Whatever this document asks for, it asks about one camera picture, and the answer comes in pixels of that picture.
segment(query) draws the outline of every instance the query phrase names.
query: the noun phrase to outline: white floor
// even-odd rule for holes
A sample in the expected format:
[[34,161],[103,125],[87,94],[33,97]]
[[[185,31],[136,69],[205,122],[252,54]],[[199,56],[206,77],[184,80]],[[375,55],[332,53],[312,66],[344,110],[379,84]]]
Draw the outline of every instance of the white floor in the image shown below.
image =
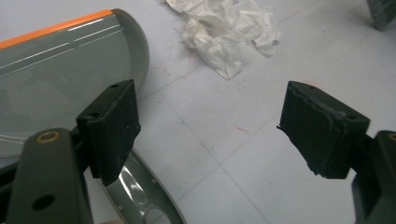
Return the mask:
[[[254,54],[228,81],[180,43],[181,18],[161,0],[2,1],[0,40],[104,8],[128,11],[150,49],[134,146],[189,224],[354,223],[355,174],[314,176],[276,125],[296,80],[370,118],[371,136],[396,130],[396,22],[373,29],[365,0],[258,2],[273,6],[283,37],[274,57]],[[113,218],[91,197],[95,222]]]

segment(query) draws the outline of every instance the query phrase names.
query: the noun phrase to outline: orange rim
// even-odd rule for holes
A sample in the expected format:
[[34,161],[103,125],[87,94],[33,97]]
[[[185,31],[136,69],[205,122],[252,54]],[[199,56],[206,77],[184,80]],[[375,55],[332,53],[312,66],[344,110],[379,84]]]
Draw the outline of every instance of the orange rim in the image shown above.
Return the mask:
[[8,40],[0,42],[0,49],[5,49],[5,48],[20,44],[20,43],[28,41],[28,40],[38,38],[43,35],[48,35],[48,34],[60,31],[62,29],[66,29],[66,28],[69,28],[69,27],[72,27],[72,26],[75,26],[78,24],[82,24],[87,21],[94,21],[94,20],[97,20],[104,16],[109,16],[112,14],[113,14],[113,12],[111,10],[106,9],[103,11],[92,13],[91,15],[83,16],[83,17],[80,17],[80,18],[77,18],[77,19],[74,19],[71,21],[65,21],[65,22],[62,22],[62,23],[59,23],[59,24],[56,24],[56,25],[53,25],[53,26],[50,26],[50,27],[47,27],[47,28],[44,28],[41,30],[33,31],[32,33],[29,33],[26,35],[20,35],[20,36],[14,37],[14,38],[10,38]]

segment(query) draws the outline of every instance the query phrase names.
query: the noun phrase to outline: crumpled paper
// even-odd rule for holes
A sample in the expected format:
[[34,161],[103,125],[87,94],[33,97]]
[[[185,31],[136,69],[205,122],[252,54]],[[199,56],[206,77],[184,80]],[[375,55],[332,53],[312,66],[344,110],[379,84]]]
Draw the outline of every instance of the crumpled paper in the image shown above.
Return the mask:
[[175,11],[185,14],[187,24],[181,34],[185,45],[230,79],[242,70],[240,52],[256,48],[271,57],[280,39],[269,8],[254,0],[238,6],[234,0],[166,0]]

